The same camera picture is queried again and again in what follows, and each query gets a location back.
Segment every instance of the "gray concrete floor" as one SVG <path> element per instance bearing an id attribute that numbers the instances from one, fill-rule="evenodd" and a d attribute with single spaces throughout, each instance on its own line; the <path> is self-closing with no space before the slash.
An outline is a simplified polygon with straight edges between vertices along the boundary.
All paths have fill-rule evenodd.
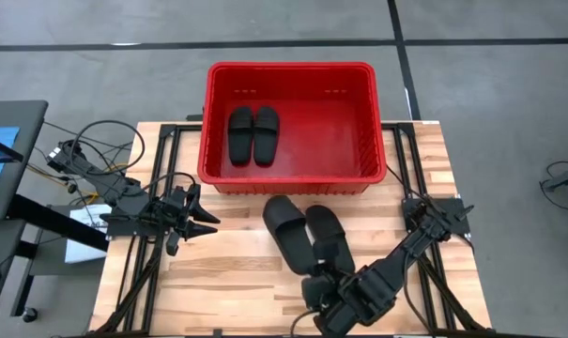
<path id="1" fill-rule="evenodd" d="M 568 0 L 397 3 L 405 38 L 568 38 Z M 0 0 L 5 45 L 392 37 L 384 0 Z M 458 189 L 476 206 L 469 220 L 493 325 L 568 337 L 568 211 L 538 188 L 548 163 L 568 160 L 568 45 L 407 52 L 422 118 L 441 121 Z M 382 118 L 408 117 L 394 47 L 0 53 L 0 100 L 47 100 L 46 119 L 73 130 L 103 118 L 182 120 L 201 112 L 207 69 L 220 60 L 367 61 Z M 44 127 L 37 146 L 65 136 Z M 90 136 L 131 138 L 108 128 Z M 20 193 L 73 198 L 29 173 Z M 568 203 L 568 190 L 553 197 Z M 37 279 L 28 305 L 41 315 L 25 325 L 8 317 L 23 266 L 15 260 L 0 300 L 0 337 L 80 333 L 100 276 Z"/>

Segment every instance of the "wire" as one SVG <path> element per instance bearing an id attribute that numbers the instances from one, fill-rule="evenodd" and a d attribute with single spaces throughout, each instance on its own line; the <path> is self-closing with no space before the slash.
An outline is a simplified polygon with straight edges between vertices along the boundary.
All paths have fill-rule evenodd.
<path id="1" fill-rule="evenodd" d="M 300 322 L 301 319 L 303 319 L 305 316 L 307 315 L 311 315 L 311 314 L 316 314 L 318 313 L 318 310 L 309 310 L 306 312 L 303 312 L 302 314 L 300 314 L 299 316 L 297 316 L 294 321 L 292 322 L 292 326 L 290 326 L 290 337 L 296 337 L 294 335 L 294 329 L 296 328 L 296 325 Z"/>
<path id="2" fill-rule="evenodd" d="M 152 180 L 150 183 L 148 183 L 147 185 L 144 186 L 144 188 L 142 188 L 142 190 L 147 190 L 148 188 L 152 187 L 153 185 L 159 183 L 160 181 L 162 181 L 163 179 L 167 178 L 167 177 L 173 177 L 173 176 L 184 176 L 187 177 L 189 179 L 192 180 L 192 184 L 196 184 L 196 180 L 193 179 L 193 176 L 187 173 L 180 173 L 180 172 L 174 172 L 174 173 L 169 173 L 169 174 L 165 174 L 161 177 L 158 177 L 154 180 Z"/>
<path id="3" fill-rule="evenodd" d="M 82 201 L 85 201 L 85 197 L 84 195 L 81 193 L 81 190 L 79 189 L 79 185 L 77 183 L 73 183 L 73 185 L 75 186 L 75 191 L 79 194 L 79 197 L 81 197 Z M 87 212 L 87 216 L 89 216 L 89 222 L 91 223 L 92 227 L 94 229 L 98 229 L 100 228 L 99 225 L 97 225 L 94 222 L 94 218 L 92 217 L 92 213 L 89 211 L 89 207 L 87 207 L 87 204 L 84 204 L 84 208 L 85 211 Z"/>
<path id="4" fill-rule="evenodd" d="M 408 287 L 407 286 L 408 286 L 408 256 L 409 255 L 410 255 L 410 253 L 407 252 L 407 254 L 405 255 L 405 263 L 403 264 L 403 273 L 405 275 L 405 280 L 403 281 L 403 291 L 405 292 L 405 298 L 407 299 L 408 306 L 411 308 L 413 313 L 419 318 L 419 321 L 422 322 L 422 324 L 425 327 L 425 329 L 427 330 L 427 332 L 429 334 L 433 335 L 434 333 L 433 333 L 432 328 L 427 323 L 425 318 L 423 318 L 423 315 L 417 310 L 417 307 L 415 306 L 415 304 L 413 303 L 413 300 L 411 300 L 411 297 L 408 294 Z"/>
<path id="5" fill-rule="evenodd" d="M 113 164 L 113 165 L 111 165 L 110 168 L 105 168 L 104 170 L 108 170 L 108 169 L 111 169 L 111 168 L 115 168 L 115 169 L 124 168 L 124 167 L 127 166 L 127 164 L 128 164 L 128 163 L 125 163 L 125 162 Z"/>
<path id="6" fill-rule="evenodd" d="M 121 151 L 123 151 L 123 147 L 120 147 L 117 152 L 115 153 L 115 155 L 112 158 L 112 163 L 115 163 L 116 158 L 118 157 L 118 154 L 121 153 Z"/>
<path id="7" fill-rule="evenodd" d="M 548 197 L 548 195 L 546 194 L 545 188 L 543 187 L 545 185 L 545 183 L 548 181 L 548 179 L 545 179 L 542 182 L 538 182 L 540 184 L 540 191 L 543 192 L 543 196 L 546 198 L 546 200 L 548 200 L 548 202 L 550 202 L 553 206 L 561 208 L 563 210 L 568 210 L 568 207 L 562 206 L 559 203 L 553 201 L 552 199 L 550 199 L 550 197 Z"/>
<path id="8" fill-rule="evenodd" d="M 47 124 L 47 125 L 50 126 L 50 127 L 54 127 L 54 128 L 56 128 L 56 129 L 58 129 L 58 130 L 60 130 L 60 131 L 64 131 L 64 132 L 66 132 L 66 133 L 69 133 L 69 134 L 71 134 L 71 135 L 77 135 L 76 132 L 70 131 L 70 130 L 65 129 L 65 128 L 63 128 L 63 127 L 60 127 L 60 126 L 56 126 L 54 123 L 50 123 L 50 122 L 48 122 L 48 121 L 43 121 L 43 123 L 44 123 L 44 124 Z M 115 145 L 111 145 L 111 144 L 108 144 L 108 143 L 105 143 L 105 142 L 102 142 L 102 141 L 94 140 L 94 139 L 89 138 L 89 137 L 86 137 L 86 136 L 81 136 L 81 138 L 83 138 L 83 139 L 85 139 L 85 140 L 87 140 L 87 141 L 95 142 L 95 143 L 97 143 L 97 144 L 99 144 L 99 145 L 111 146 L 111 147 L 113 148 L 113 150 L 116 149 L 116 148 L 119 148 L 119 146 L 115 146 Z"/>
<path id="9" fill-rule="evenodd" d="M 65 238 L 65 237 L 66 237 L 66 236 L 60 236 L 60 237 L 57 237 L 57 238 L 52 238 L 52 239 L 44 240 L 44 241 L 38 243 L 38 245 L 50 243 L 50 242 L 53 242 L 53 241 L 55 241 L 55 240 L 59 240 L 59 239 L 61 239 L 61 238 Z"/>
<path id="10" fill-rule="evenodd" d="M 2 262 L 0 262 L 0 267 L 2 266 L 2 264 L 6 263 L 6 261 L 8 261 L 8 259 L 12 256 L 13 254 L 9 254 L 6 258 L 2 259 Z"/>
<path id="11" fill-rule="evenodd" d="M 106 157 L 104 156 L 104 154 L 102 154 L 95 146 L 92 146 L 89 142 L 83 141 L 83 140 L 79 140 L 80 144 L 89 146 L 92 150 L 94 150 L 98 156 L 100 156 L 100 158 L 104 161 L 104 164 L 106 164 L 107 167 L 110 167 L 111 164 L 115 164 L 114 162 L 108 162 L 108 160 L 106 159 Z"/>
<path id="12" fill-rule="evenodd" d="M 552 168 L 553 166 L 557 165 L 557 164 L 568 164 L 568 161 L 554 161 L 552 163 L 550 163 L 547 167 L 546 167 L 546 173 L 550 176 L 550 177 L 554 177 L 553 174 L 550 173 L 550 168 Z"/>
<path id="13" fill-rule="evenodd" d="M 92 196 L 93 196 L 93 195 L 89 194 L 89 195 L 86 195 L 84 198 L 85 198 L 85 199 L 88 199 L 88 198 L 91 198 Z M 70 205 L 70 206 L 78 206 L 80 202 L 82 202 L 81 197 L 77 197 L 77 198 L 71 200 L 71 201 L 69 202 L 69 205 Z"/>
<path id="14" fill-rule="evenodd" d="M 127 170 L 127 169 L 131 168 L 133 165 L 137 164 L 137 162 L 142 159 L 142 157 L 144 156 L 144 153 L 146 152 L 146 142 L 144 141 L 144 137 L 142 137 L 142 134 L 137 129 L 135 129 L 131 125 L 129 125 L 125 122 L 122 122 L 122 121 L 101 120 L 101 121 L 92 122 L 92 123 L 88 124 L 87 126 L 85 126 L 83 129 L 81 129 L 81 131 L 79 131 L 77 136 L 75 136 L 73 143 L 77 143 L 79 141 L 79 139 L 82 138 L 85 131 L 87 131 L 88 129 L 90 129 L 94 126 L 98 126 L 100 124 L 117 124 L 117 125 L 121 125 L 121 126 L 124 126 L 124 127 L 131 129 L 133 132 L 135 132 L 137 137 L 140 138 L 140 141 L 142 142 L 142 151 L 140 152 L 140 156 L 138 156 L 137 159 L 135 159 L 133 162 L 128 164 L 126 167 L 123 167 L 120 170 L 111 170 L 111 171 L 107 171 L 107 172 L 103 172 L 103 173 L 98 173 L 98 175 L 109 175 L 109 174 L 114 174 L 114 173 L 117 173 L 117 172 L 122 172 L 123 170 Z M 70 162 L 73 162 L 73 148 L 70 149 L 69 160 L 70 160 Z"/>
<path id="15" fill-rule="evenodd" d="M 116 297 L 116 308 L 118 308 L 121 302 L 121 296 L 123 296 L 123 287 L 125 286 L 125 278 L 127 277 L 127 269 L 130 266 L 131 251 L 133 250 L 133 243 L 135 243 L 135 236 L 131 237 L 130 247 L 127 250 L 127 255 L 125 258 L 125 269 L 123 270 L 123 277 L 121 278 L 121 286 L 118 288 L 118 296 Z"/>
<path id="16" fill-rule="evenodd" d="M 89 332 L 89 324 L 91 324 L 93 316 L 94 316 L 94 312 L 92 311 L 92 313 L 89 314 L 89 318 L 87 319 L 87 324 L 85 324 L 84 330 L 81 331 L 81 335 L 85 335 L 86 333 Z"/>
<path id="17" fill-rule="evenodd" d="M 41 158 L 42 158 L 42 159 L 44 159 L 44 160 L 46 159 L 46 154 L 43 152 L 43 150 L 39 149 L 39 148 L 36 147 L 36 146 L 33 146 L 33 148 L 34 148 L 35 150 L 37 150 L 37 151 L 39 152 L 39 154 L 41 154 Z"/>
<path id="18" fill-rule="evenodd" d="M 461 238 L 461 240 L 463 240 L 469 246 L 469 248 L 471 248 L 471 250 L 475 253 L 475 248 L 473 247 L 473 243 L 471 243 L 471 240 L 467 238 L 466 235 L 457 235 L 457 236 Z"/>
<path id="19" fill-rule="evenodd" d="M 94 201 L 96 201 L 97 198 L 98 198 L 98 195 L 97 195 L 97 194 L 92 195 L 92 197 L 89 199 L 89 201 L 87 201 L 87 202 L 84 201 L 84 203 L 87 204 L 87 205 L 93 204 Z"/>
<path id="20" fill-rule="evenodd" d="M 67 185 L 68 185 L 67 181 L 64 181 L 64 179 L 62 177 L 56 177 L 56 176 L 50 175 L 48 173 L 45 173 L 43 171 L 40 171 L 38 168 L 36 168 L 33 165 L 27 164 L 27 169 L 34 174 L 37 174 L 37 175 L 40 175 L 41 177 L 50 179 L 52 182 L 54 182 L 54 183 L 56 183 L 60 186 L 67 187 Z"/>
<path id="21" fill-rule="evenodd" d="M 106 154 L 108 154 L 108 153 L 112 153 L 113 151 L 115 151 L 115 150 L 117 150 L 117 149 L 119 149 L 119 150 L 131 150 L 131 149 L 126 148 L 126 146 L 131 146 L 132 144 L 133 144 L 133 142 L 132 142 L 132 141 L 129 141 L 129 142 L 124 143 L 124 144 L 122 144 L 122 145 L 120 145 L 120 146 L 115 146 L 115 147 L 113 147 L 113 148 L 111 148 L 111 149 L 109 149 L 109 150 L 106 150 L 106 151 L 104 151 L 102 154 L 103 154 L 103 155 L 106 155 Z"/>
<path id="22" fill-rule="evenodd" d="M 390 166 L 389 166 L 388 164 L 386 164 L 386 168 L 388 168 L 388 171 L 389 171 L 394 177 L 396 177 L 396 179 L 398 179 L 398 181 L 400 182 L 400 184 L 403 185 L 403 187 L 406 187 L 406 186 L 405 186 L 405 182 L 403 182 L 403 180 L 402 180 L 398 175 L 396 175 L 396 173 L 394 173 L 394 171 L 390 168 Z M 415 193 L 415 194 L 416 194 L 417 196 L 419 196 L 421 199 L 425 199 L 425 197 L 423 197 L 422 194 L 420 194 L 420 193 L 418 193 L 418 192 L 415 192 L 414 190 L 411 189 L 410 186 L 409 186 L 409 187 L 406 187 L 406 188 L 408 188 L 408 190 L 409 190 L 410 192 Z"/>

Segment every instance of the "black slide sandal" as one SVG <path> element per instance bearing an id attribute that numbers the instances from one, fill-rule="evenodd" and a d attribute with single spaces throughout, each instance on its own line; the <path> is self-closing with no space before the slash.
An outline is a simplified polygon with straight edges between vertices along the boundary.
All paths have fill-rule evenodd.
<path id="1" fill-rule="evenodd" d="M 269 166 L 275 160 L 280 118 L 271 107 L 261 107 L 254 121 L 254 161 Z"/>
<path id="2" fill-rule="evenodd" d="M 250 107 L 238 107 L 229 116 L 227 143 L 232 164 L 244 165 L 250 162 L 253 146 L 253 111 Z"/>
<path id="3" fill-rule="evenodd" d="M 282 195 L 271 197 L 265 204 L 263 221 L 290 269 L 299 275 L 312 274 L 317 260 L 304 229 L 304 215 L 292 201 Z"/>
<path id="4" fill-rule="evenodd" d="M 355 262 L 346 242 L 345 231 L 333 211 L 323 206 L 309 207 L 306 209 L 306 221 L 315 239 L 317 255 L 321 255 L 319 252 L 324 255 L 335 255 L 333 264 L 337 269 L 354 273 Z"/>

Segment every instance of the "black metal frame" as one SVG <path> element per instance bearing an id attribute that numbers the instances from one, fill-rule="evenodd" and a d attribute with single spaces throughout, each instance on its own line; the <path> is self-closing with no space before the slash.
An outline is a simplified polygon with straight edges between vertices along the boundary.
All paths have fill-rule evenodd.
<path id="1" fill-rule="evenodd" d="M 192 119 L 197 120 L 197 116 L 193 115 Z M 420 160 L 420 157 L 419 157 L 419 150 L 417 149 L 417 139 L 415 138 L 415 132 L 414 132 L 414 129 L 413 129 L 413 124 L 412 123 L 382 123 L 381 129 L 383 131 L 392 131 L 393 136 L 394 136 L 394 144 L 395 144 L 396 152 L 397 152 L 397 155 L 398 155 L 398 161 L 399 161 L 399 165 L 400 165 L 401 178 L 403 179 L 404 182 L 408 182 L 408 184 L 410 184 L 410 181 L 408 179 L 407 159 L 405 158 L 405 151 L 404 151 L 404 146 L 403 146 L 403 143 L 402 143 L 401 131 L 407 136 L 408 141 L 409 141 L 409 147 L 410 147 L 410 150 L 411 150 L 412 160 L 413 160 L 413 163 L 414 163 L 414 166 L 415 166 L 415 172 L 417 173 L 419 190 L 420 190 L 420 193 L 426 193 L 425 180 L 423 178 L 422 165 L 421 165 L 421 160 Z M 175 167 L 176 167 L 176 163 L 177 163 L 177 153 L 178 153 L 178 149 L 179 149 L 179 141 L 181 139 L 181 133 L 185 132 L 185 131 L 201 131 L 201 130 L 202 130 L 201 124 L 161 125 L 160 137 L 159 137 L 159 142 L 157 144 L 157 152 L 156 152 L 156 156 L 155 156 L 155 159 L 154 159 L 154 167 L 152 169 L 152 178 L 151 179 L 155 179 L 155 178 L 159 177 L 160 174 L 161 174 L 161 164 L 162 164 L 162 160 L 164 158 L 164 148 L 165 148 L 167 137 L 172 136 L 173 140 L 172 140 L 172 143 L 171 143 L 171 150 L 170 150 L 169 160 L 168 160 L 168 164 L 167 164 L 167 173 L 165 173 L 165 174 L 168 174 L 168 173 L 175 171 Z M 164 185 L 164 193 L 165 194 L 170 193 L 170 191 L 173 189 L 173 181 L 174 181 L 173 177 L 169 177 L 168 179 L 165 179 L 165 185 Z M 156 188 L 156 185 L 155 185 L 151 188 L 150 195 L 156 195 L 156 192 L 157 192 L 157 188 Z M 407 185 L 407 184 L 404 185 L 404 192 L 405 192 L 405 198 L 411 198 L 412 197 L 409 185 Z M 136 256 L 134 274 L 133 274 L 133 277 L 132 277 L 133 281 L 135 281 L 135 280 L 137 280 L 137 278 L 139 278 L 139 272 L 138 271 L 141 272 L 142 265 L 144 264 L 144 257 L 146 257 L 146 249 L 147 249 L 146 244 L 147 244 L 147 237 L 142 237 L 142 241 L 140 243 L 140 246 L 138 247 L 138 252 L 137 252 L 137 256 Z M 437 251 L 433 251 L 432 255 L 434 257 L 434 266 L 435 266 L 435 269 L 438 272 L 438 276 L 440 277 L 440 279 L 442 281 L 446 282 L 446 278 L 444 276 L 444 268 L 442 267 L 442 259 L 441 259 L 439 248 L 438 248 Z M 151 321 L 152 321 L 152 312 L 153 312 L 153 309 L 154 309 L 154 299 L 155 299 L 155 296 L 156 296 L 156 288 L 157 288 L 156 286 L 157 286 L 157 283 L 158 283 L 158 277 L 159 277 L 159 274 L 156 271 L 155 273 L 153 273 L 150 276 L 150 279 L 148 281 L 148 290 L 147 290 L 147 293 L 146 293 L 146 304 L 145 304 L 144 313 L 143 313 L 142 331 L 149 332 L 149 330 L 150 330 L 150 324 L 151 324 Z M 425 307 L 425 313 L 426 313 L 428 324 L 430 325 L 431 328 L 437 328 L 438 323 L 436 321 L 436 311 L 434 309 L 434 303 L 433 303 L 433 300 L 432 300 L 431 288 L 430 288 L 430 284 L 429 284 L 429 281 L 428 281 L 427 274 L 425 273 L 425 271 L 422 268 L 420 268 L 420 284 L 422 286 L 422 297 L 423 297 L 423 303 L 424 303 L 424 307 Z M 450 307 L 448 306 L 447 302 L 445 301 L 445 299 L 442 299 L 442 304 L 443 304 L 445 318 L 447 319 L 447 329 L 450 329 L 451 326 L 449 325 L 449 323 L 452 323 L 452 325 L 454 325 L 453 313 L 452 313 L 452 310 L 450 309 Z M 123 328 L 124 331 L 131 330 L 131 326 L 132 326 L 132 322 L 133 322 L 133 313 L 135 312 L 135 305 L 136 304 L 133 303 L 133 305 L 130 308 L 130 311 L 127 314 L 125 326 Z"/>
<path id="2" fill-rule="evenodd" d="M 106 235 L 81 222 L 75 221 L 60 212 L 45 207 L 35 201 L 15 194 L 8 208 L 10 219 L 21 219 L 34 226 L 52 231 L 62 237 L 78 241 L 98 250 L 108 250 Z"/>
<path id="3" fill-rule="evenodd" d="M 76 240 L 102 251 L 108 250 L 108 240 L 106 240 L 106 235 L 101 231 L 75 221 L 60 212 L 42 206 L 19 194 L 15 194 L 12 197 L 10 207 L 8 208 L 8 217 L 25 220 L 40 229 L 54 232 L 63 238 Z M 28 258 L 29 260 L 25 266 L 16 298 L 10 310 L 11 316 L 21 316 L 29 298 L 29 292 L 35 278 L 35 275 L 32 275 L 30 271 L 38 251 L 41 234 L 42 231 L 38 231 L 33 243 L 21 240 L 15 251 L 15 255 Z"/>

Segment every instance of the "wooden table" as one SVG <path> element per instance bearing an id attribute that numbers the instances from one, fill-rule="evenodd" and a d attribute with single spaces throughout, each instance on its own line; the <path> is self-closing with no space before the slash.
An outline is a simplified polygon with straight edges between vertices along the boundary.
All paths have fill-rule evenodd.
<path id="1" fill-rule="evenodd" d="M 128 171 L 128 176 L 146 184 L 151 177 L 161 122 L 142 122 L 138 131 L 146 140 L 146 154 Z M 457 194 L 453 172 L 437 122 L 414 122 L 427 190 L 435 197 Z M 383 131 L 386 159 L 395 172 L 398 160 L 391 131 Z M 407 165 L 413 189 L 416 189 L 413 165 L 407 139 Z M 162 164 L 167 165 L 170 141 L 165 147 Z M 184 132 L 179 144 L 176 171 L 196 174 L 200 132 Z M 140 143 L 133 144 L 131 159 L 138 157 Z M 185 177 L 176 177 L 175 184 L 187 186 Z M 161 272 L 151 325 L 151 334 L 223 334 L 259 335 L 288 334 L 292 320 L 306 309 L 300 296 L 302 277 L 289 270 L 261 218 L 269 196 L 228 196 L 203 184 L 203 207 L 221 219 L 219 233 L 180 241 L 177 256 L 162 255 Z M 302 209 L 313 204 L 331 207 L 346 231 L 357 267 L 369 265 L 388 254 L 406 234 L 400 201 L 403 190 L 393 175 L 372 186 L 361 195 L 291 196 Z M 100 281 L 96 307 L 90 329 L 99 327 L 115 309 L 118 288 L 125 264 L 130 238 L 117 238 L 110 244 Z M 448 285 L 473 317 L 485 326 L 489 318 L 484 295 L 471 249 L 457 238 L 440 245 Z M 130 262 L 125 290 L 129 288 L 135 248 Z M 422 292 L 416 265 L 409 271 L 409 293 L 418 309 L 422 309 Z M 432 285 L 439 325 L 443 325 L 441 302 Z M 146 292 L 138 299 L 133 327 L 140 328 Z M 424 333 L 419 319 L 410 311 L 403 292 L 396 306 L 366 328 L 357 325 L 351 334 Z M 296 333 L 318 334 L 310 317 L 303 318 Z"/>

